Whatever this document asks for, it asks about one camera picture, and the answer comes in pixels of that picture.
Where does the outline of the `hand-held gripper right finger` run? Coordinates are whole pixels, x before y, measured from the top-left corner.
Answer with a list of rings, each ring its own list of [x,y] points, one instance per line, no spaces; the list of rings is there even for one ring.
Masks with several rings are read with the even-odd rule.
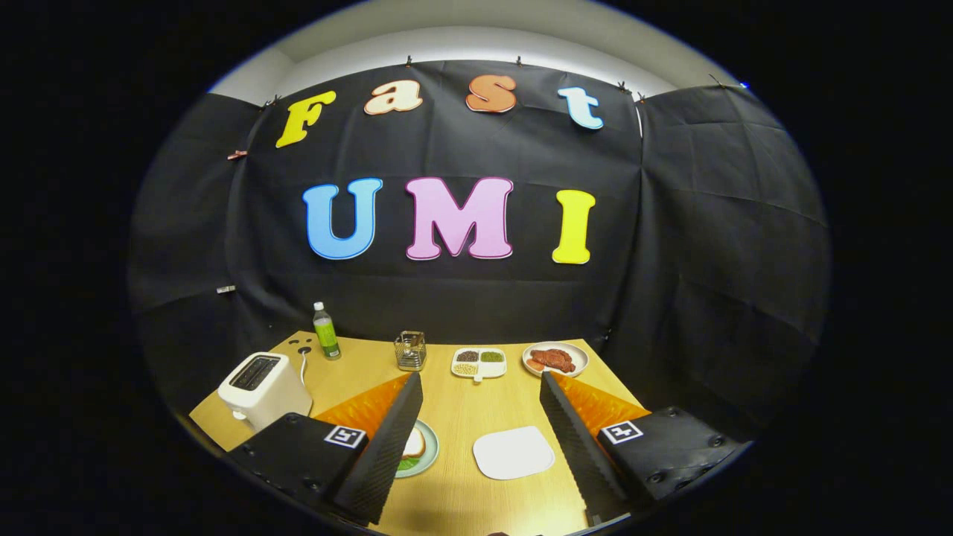
[[[542,374],[539,401],[596,522],[653,515],[749,448],[680,407],[650,412],[565,374]]]

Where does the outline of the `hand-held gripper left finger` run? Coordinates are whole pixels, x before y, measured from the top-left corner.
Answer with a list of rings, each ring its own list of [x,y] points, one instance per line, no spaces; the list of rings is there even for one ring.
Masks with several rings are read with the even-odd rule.
[[[423,400],[420,374],[402,374],[317,418],[289,412],[226,461],[303,508],[379,523]]]

